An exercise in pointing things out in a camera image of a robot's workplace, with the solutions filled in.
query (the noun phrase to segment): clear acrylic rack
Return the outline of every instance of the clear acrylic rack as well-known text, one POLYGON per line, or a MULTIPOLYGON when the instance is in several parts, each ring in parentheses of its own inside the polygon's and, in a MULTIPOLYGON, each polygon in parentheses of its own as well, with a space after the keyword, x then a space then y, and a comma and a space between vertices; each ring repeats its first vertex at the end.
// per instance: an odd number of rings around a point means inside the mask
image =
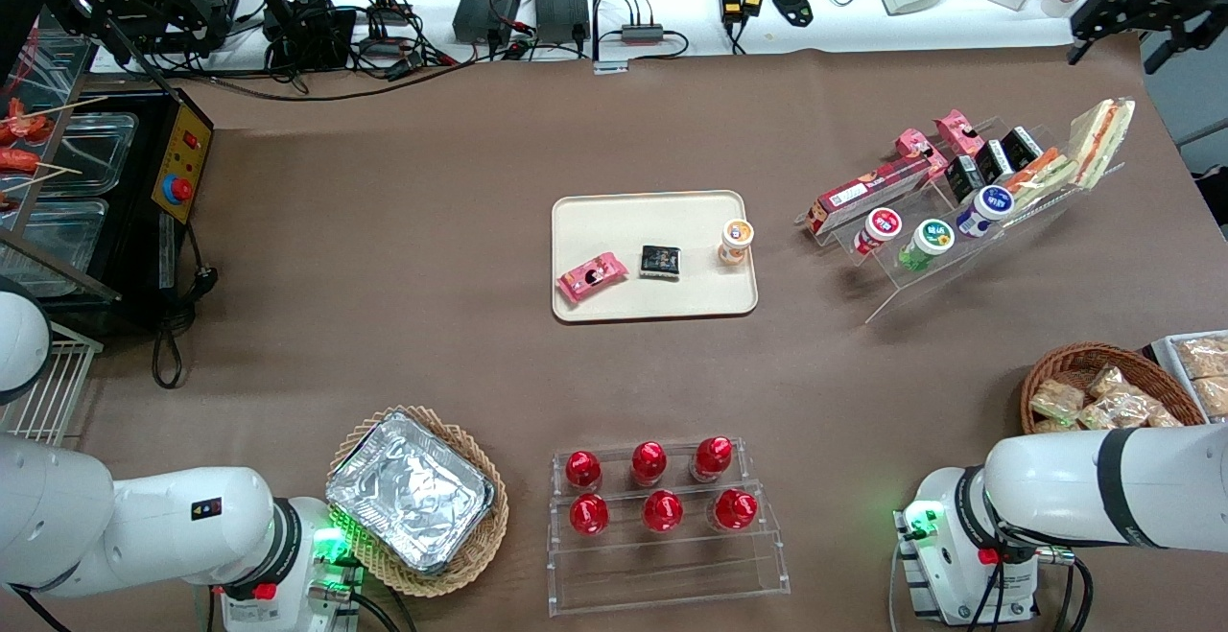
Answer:
POLYGON ((571 502, 582 491, 571 487, 564 474, 571 452, 554 455, 546 542, 550 616, 788 593, 776 514, 754 475, 745 443, 734 438, 733 444, 733 463, 715 484, 699 484, 690 476, 690 458, 699 443, 663 445, 669 461, 652 488, 630 479, 634 448, 593 452, 602 463, 603 484, 597 493, 610 514, 609 525, 596 536, 571 528, 571 502), (682 501, 683 522, 673 531, 656 534, 643 526, 641 511, 643 501, 662 488, 682 501), (742 531, 718 533, 709 526, 707 507, 728 488, 755 496, 759 515, 742 531))
MULTIPOLYGON (((976 130, 982 139, 989 141, 989 139, 1003 137, 1003 135, 1009 133, 1011 126, 1006 125, 1002 118, 995 117, 991 120, 982 121, 981 125, 976 126, 976 130)), ((1059 151, 1067 152, 1067 144, 1059 141, 1045 126, 1036 126, 1036 129, 1030 129, 1029 126, 1028 134, 1032 134, 1032 137, 1035 139, 1041 150, 1057 147, 1059 151)), ((946 142, 935 142, 935 137, 930 137, 930 142, 948 161, 954 160, 955 152, 952 152, 946 142)), ((1110 168, 1105 173, 1105 177, 1121 169, 1121 166, 1117 164, 1110 168)), ((853 248, 853 239, 865 226, 866 216, 873 207, 865 209, 865 212, 857 214, 856 217, 849 217, 840 226, 824 226, 814 238, 820 247, 830 247, 830 244, 837 243, 852 264, 863 265, 866 270, 880 270, 890 282, 892 291, 882 301, 882 304, 869 314, 869 318, 866 318, 866 323, 868 323, 882 313, 899 308, 909 303, 909 301, 919 298, 919 296, 928 295, 938 290, 938 287, 950 283, 976 265, 977 259, 986 255, 986 252, 1005 252, 1007 248, 1003 247, 1018 247, 1018 244, 1023 243, 1018 241, 1022 236, 1035 234, 1040 229, 1046 228, 1052 221, 1061 217, 1062 212, 1066 212, 1071 207, 1073 200, 1087 195, 1087 191, 1083 187, 1061 187, 1051 191, 1051 194, 1041 196, 1030 207, 1018 209, 1013 217, 991 226, 989 233, 977 239, 969 239, 968 236, 957 232, 955 243, 950 250, 943 253, 943 255, 935 256, 933 261, 930 261, 928 268, 920 272, 914 272, 904 268, 899 260, 900 248, 906 247, 912 231, 917 228, 920 222, 927 220, 942 220, 947 225, 955 226, 955 217, 963 212, 966 205, 973 202, 973 195, 966 196, 962 204, 958 202, 944 177, 931 178, 931 180, 921 183, 917 189, 909 191, 909 194, 900 195, 899 199, 884 204, 885 207, 894 209, 895 212, 900 214, 904 226, 895 239, 883 243, 882 247, 871 252, 869 255, 857 253, 856 248, 853 248)))

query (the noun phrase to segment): red bottle cap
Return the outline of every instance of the red bottle cap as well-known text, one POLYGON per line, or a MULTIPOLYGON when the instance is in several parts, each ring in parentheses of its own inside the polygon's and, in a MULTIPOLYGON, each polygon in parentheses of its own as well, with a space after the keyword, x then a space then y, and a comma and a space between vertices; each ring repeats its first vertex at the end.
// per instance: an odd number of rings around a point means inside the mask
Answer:
POLYGON ((641 486, 652 486, 666 471, 666 450, 656 441, 641 443, 631 453, 631 477, 641 486))
POLYGON ((717 476, 729 469, 733 461, 733 443, 725 436, 709 438, 695 450, 695 471, 706 476, 717 476))
POLYGON ((716 508, 712 511, 716 523, 726 529, 745 529, 755 520, 759 512, 759 502, 745 491, 728 488, 716 498, 716 508))
POLYGON ((600 496, 585 493, 571 502, 571 526, 585 536, 596 536, 610 523, 610 511, 600 496))
POLYGON ((602 463, 597 455, 585 450, 571 453, 567 458, 567 482, 576 488, 588 488, 602 479, 602 463))
POLYGON ((643 502, 643 525, 653 531, 669 531, 683 523, 683 502, 669 491, 657 491, 643 502))

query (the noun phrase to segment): white tray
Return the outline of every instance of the white tray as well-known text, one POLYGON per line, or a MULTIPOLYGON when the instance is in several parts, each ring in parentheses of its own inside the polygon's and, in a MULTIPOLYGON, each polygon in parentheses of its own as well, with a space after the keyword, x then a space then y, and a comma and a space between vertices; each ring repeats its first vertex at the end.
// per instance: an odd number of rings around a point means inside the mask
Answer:
POLYGON ((696 318, 750 313, 759 303, 754 248, 742 265, 716 255, 725 222, 747 220, 733 191, 570 195, 550 212, 550 296, 554 314, 567 323, 696 318), (680 279, 640 277, 645 244, 680 248, 680 279), (572 304, 556 279, 583 261, 612 252, 628 275, 572 304))

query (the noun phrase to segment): brown paper tablecloth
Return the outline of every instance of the brown paper tablecloth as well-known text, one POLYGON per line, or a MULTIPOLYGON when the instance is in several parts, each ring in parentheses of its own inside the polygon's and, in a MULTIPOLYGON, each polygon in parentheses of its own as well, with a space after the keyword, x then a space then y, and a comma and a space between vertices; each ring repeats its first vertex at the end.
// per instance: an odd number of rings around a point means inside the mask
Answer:
MULTIPOLYGON (((195 222, 221 282, 184 339, 183 390, 149 379, 149 344, 108 350, 81 448, 120 479, 237 463, 278 495, 319 496, 356 422, 422 404, 473 432, 512 495, 491 567, 413 604, 424 632, 885 630, 890 511, 927 471, 982 461, 1017 434, 1016 388, 1040 353, 1071 340, 1132 349, 1224 323, 1228 247, 1136 52, 1115 39, 1078 67, 1062 50, 688 59, 616 77, 593 77, 587 63, 495 64, 346 103, 190 86, 221 129, 195 222), (818 191, 871 169, 900 130, 930 130, 950 108, 1061 133, 1120 94, 1138 99, 1121 173, 1024 250, 869 326, 882 292, 791 225, 818 191), (560 196, 698 189, 745 199, 754 313, 553 318, 560 196), (792 595, 548 620, 550 454, 710 432, 749 444, 792 595)), ((1214 630, 1228 617, 1224 556, 1082 555, 1095 574, 1088 630, 1214 630)), ((1016 628, 1051 628, 1061 584, 1046 577, 1043 617, 1016 628)), ((901 628, 933 628, 911 619, 903 579, 898 589, 901 628)), ((187 587, 173 582, 48 606, 86 632, 193 626, 187 587)), ((12 598, 0 620, 38 625, 12 598)))

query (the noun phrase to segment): wicker basket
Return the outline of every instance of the wicker basket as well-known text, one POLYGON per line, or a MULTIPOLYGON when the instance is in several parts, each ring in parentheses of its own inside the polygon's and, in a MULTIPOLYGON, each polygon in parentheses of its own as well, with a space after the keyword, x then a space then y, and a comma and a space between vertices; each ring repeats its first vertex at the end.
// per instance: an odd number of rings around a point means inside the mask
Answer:
POLYGON ((345 540, 350 545, 350 550, 354 551, 355 557, 359 558, 359 562, 384 584, 410 596, 442 596, 476 579, 481 574, 481 571, 486 569, 486 566, 490 565, 490 561, 495 558, 495 552, 499 551, 499 545, 503 541, 503 535, 507 533, 507 487, 503 486, 503 479, 499 477, 499 470, 495 469, 494 463, 486 458, 486 453, 481 452, 476 441, 468 432, 462 431, 460 427, 451 426, 451 423, 443 423, 440 421, 440 417, 435 416, 433 410, 426 407, 388 407, 383 412, 360 423, 345 438, 341 448, 336 450, 336 457, 328 470, 329 477, 332 477, 333 471, 336 471, 341 461, 349 457, 351 449, 362 441, 367 431, 395 410, 404 412, 405 416, 411 417, 430 432, 433 432, 453 450, 460 453, 469 463, 473 463, 478 471, 481 471, 486 475, 486 479, 491 480, 491 484, 495 484, 495 504, 491 506, 490 514, 469 534, 469 538, 465 539, 456 557, 452 558, 452 562, 448 562, 447 569, 435 577, 426 577, 405 567, 405 563, 392 549, 379 539, 371 536, 362 526, 336 508, 332 508, 333 522, 341 528, 345 540))
MULTIPOLYGON (((1181 388, 1181 384, 1154 362, 1142 357, 1141 353, 1127 352, 1124 349, 1114 347, 1114 345, 1100 342, 1076 342, 1045 353, 1036 362, 1036 366, 1032 367, 1028 378, 1023 379, 1023 393, 1019 398, 1023 432, 1027 434, 1036 432, 1036 422, 1044 418, 1028 406, 1028 401, 1032 400, 1032 395, 1035 395, 1040 383, 1044 383, 1045 379, 1056 379, 1056 382, 1070 384, 1072 388, 1087 390, 1095 374, 1110 363, 1121 369, 1121 374, 1126 377, 1127 382, 1159 400, 1164 409, 1169 410, 1169 414, 1181 423, 1186 426, 1206 423, 1197 405, 1181 388)), ((1083 401, 1090 404, 1093 400, 1092 396, 1086 396, 1083 401)))

